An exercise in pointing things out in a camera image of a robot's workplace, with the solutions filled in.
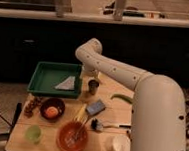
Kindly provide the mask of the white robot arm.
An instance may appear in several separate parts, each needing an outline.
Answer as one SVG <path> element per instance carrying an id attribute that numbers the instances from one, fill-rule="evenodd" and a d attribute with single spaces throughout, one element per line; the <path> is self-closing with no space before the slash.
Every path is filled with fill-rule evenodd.
<path id="1" fill-rule="evenodd" d="M 102 55 L 96 38 L 75 50 L 90 75 L 100 71 L 133 91 L 130 151 L 186 151 L 185 99 L 172 78 Z"/>

